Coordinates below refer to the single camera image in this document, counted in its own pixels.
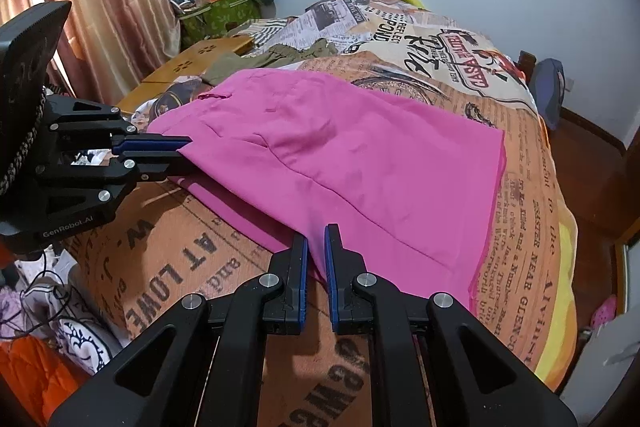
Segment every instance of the metal screw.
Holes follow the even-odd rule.
[[[449,308],[453,304],[453,297],[448,293],[436,293],[433,302],[440,308]]]
[[[356,277],[356,281],[360,286],[373,286],[376,282],[378,282],[378,278],[372,273],[361,273]]]
[[[194,310],[202,304],[202,297],[197,293],[190,293],[182,298],[182,307],[187,310]]]
[[[265,288],[271,288],[280,282],[280,277],[274,273],[266,273],[258,279],[258,282]]]

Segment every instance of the pink fabric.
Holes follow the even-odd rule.
[[[610,295],[591,317],[591,328],[597,330],[600,326],[615,319],[617,307],[618,298],[615,295]]]
[[[149,132],[191,137],[180,151],[206,175],[182,183],[265,248],[286,246],[273,220],[298,230],[324,276],[324,227],[338,223],[345,248],[402,291],[470,305],[503,131],[326,73],[246,70]]]

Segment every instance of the pink slipper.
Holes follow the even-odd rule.
[[[615,295],[609,296],[591,317],[591,328],[597,330],[601,325],[612,321],[616,317],[618,300]]]

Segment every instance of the cable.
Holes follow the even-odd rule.
[[[73,295],[73,291],[76,290],[76,293],[78,293],[78,295],[80,297],[82,297],[82,295],[80,295],[80,292],[76,289],[75,286],[69,286],[69,296],[68,299],[65,301],[65,303],[62,305],[62,308],[60,308],[56,313],[54,313],[53,315],[51,315],[46,321],[41,322],[40,324],[36,324],[35,326],[29,328],[28,330],[21,330],[20,333],[18,333],[17,335],[13,336],[13,337],[5,337],[4,335],[0,335],[0,339],[4,340],[4,341],[14,341],[17,339],[23,339],[24,337],[28,337],[31,333],[33,333],[33,331],[43,327],[43,326],[48,326],[54,319],[58,318],[60,315],[62,315],[63,312],[66,311],[66,307],[69,306],[70,302],[71,302],[71,297]]]
[[[7,319],[2,319],[0,321],[0,325],[4,325],[4,324],[8,324],[10,323],[12,320],[14,320],[18,315],[20,315],[21,313],[25,313],[26,314],[26,310],[24,309],[24,304],[22,303],[22,297],[24,296],[25,293],[27,293],[32,287],[33,285],[36,283],[36,281],[42,277],[43,275],[46,275],[47,273],[51,273],[53,275],[55,275],[58,280],[60,280],[60,283],[62,285],[65,284],[65,282],[62,280],[62,277],[60,277],[60,274],[57,272],[54,272],[53,270],[49,270],[47,269],[47,255],[44,253],[43,254],[43,265],[42,265],[42,270],[40,270],[38,273],[36,273],[35,277],[33,278],[33,280],[29,283],[29,285],[27,286],[27,288],[25,288],[24,290],[22,290],[20,292],[20,305],[22,306],[21,311],[19,312],[15,312],[15,314],[13,314],[11,317],[7,318]],[[69,288],[72,288],[74,290],[76,290],[76,292],[78,292],[78,290],[74,287],[74,286],[69,286]],[[71,301],[71,292],[69,292],[69,298],[68,300],[65,302],[64,306],[62,307],[62,309],[60,310],[60,312],[62,312],[62,310],[64,310],[66,308],[66,306],[68,306],[69,302]],[[30,328],[27,331],[24,330],[20,330],[19,328],[16,328],[15,331],[20,331],[20,333],[18,335],[16,335],[15,337],[4,337],[4,336],[0,336],[0,339],[2,340],[15,340],[15,339],[21,339],[25,336],[27,336],[28,334],[32,333],[33,331],[37,330],[38,328],[41,328],[43,326],[47,326],[55,317],[58,316],[58,314],[60,313],[56,313],[55,315],[53,315],[52,317],[50,317],[49,319],[46,320],[46,322],[43,322],[33,328]]]

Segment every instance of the bed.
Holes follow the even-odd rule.
[[[255,54],[275,43],[305,47],[327,38],[338,55],[286,68],[327,71],[362,89],[407,96],[505,131],[507,165],[488,253],[470,289],[472,311],[555,389],[577,336],[571,290],[577,227],[522,72],[485,36],[396,0],[323,0],[297,19],[253,22],[236,32],[253,36]],[[155,114],[206,89],[199,79],[176,84],[134,123],[143,130]],[[272,227],[268,232],[287,233],[278,223]],[[187,293],[231,293],[264,273],[271,255],[172,181],[139,184],[115,221],[76,236],[68,248],[103,316],[132,338]],[[269,339],[258,424],[282,427],[316,417],[313,425],[368,426],[367,341],[334,336],[326,292],[316,280],[308,302],[300,338]],[[366,384],[348,407],[327,413],[309,396],[318,385],[330,386],[335,365]]]

